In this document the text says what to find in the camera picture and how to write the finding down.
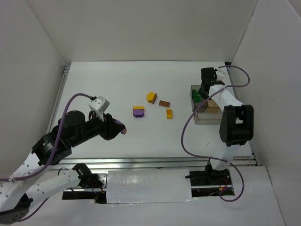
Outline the green curved lego brick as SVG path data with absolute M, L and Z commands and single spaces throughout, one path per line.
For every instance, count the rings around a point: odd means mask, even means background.
M 191 96 L 192 96 L 192 97 L 198 96 L 198 92 L 197 92 L 195 89 L 193 89 L 193 90 L 191 91 Z

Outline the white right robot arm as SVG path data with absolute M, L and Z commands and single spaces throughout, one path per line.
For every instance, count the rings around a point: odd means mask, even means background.
M 222 111 L 219 135 L 223 145 L 209 160 L 215 171 L 226 170 L 238 149 L 253 138 L 253 107 L 240 102 L 227 88 L 218 80 L 217 69 L 201 69 L 199 94 L 207 101 L 213 100 Z

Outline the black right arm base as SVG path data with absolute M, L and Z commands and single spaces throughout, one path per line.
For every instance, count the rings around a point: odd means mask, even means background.
M 213 170 L 211 165 L 207 165 L 203 171 L 190 171 L 185 178 L 190 180 L 192 186 L 228 186 L 232 184 L 228 169 Z

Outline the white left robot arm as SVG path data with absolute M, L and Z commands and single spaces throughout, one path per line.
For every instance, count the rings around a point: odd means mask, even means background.
M 125 125 L 109 113 L 100 119 L 90 111 L 86 120 L 84 113 L 64 113 L 51 132 L 45 134 L 32 147 L 22 165 L 4 180 L 0 186 L 0 222 L 11 225 L 27 219 L 26 214 L 39 202 L 45 202 L 56 193 L 72 187 L 105 187 L 105 178 L 93 174 L 84 163 L 77 163 L 58 176 L 37 183 L 37 180 L 61 160 L 72 153 L 72 148 L 100 136 L 112 140 L 118 134 L 125 134 Z

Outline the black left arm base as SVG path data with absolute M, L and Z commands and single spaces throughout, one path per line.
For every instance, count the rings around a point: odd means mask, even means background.
M 81 188 L 106 188 L 107 175 L 100 175 L 92 173 L 90 168 L 84 163 L 78 163 L 71 168 L 71 175 L 69 176 L 75 181 L 73 186 Z

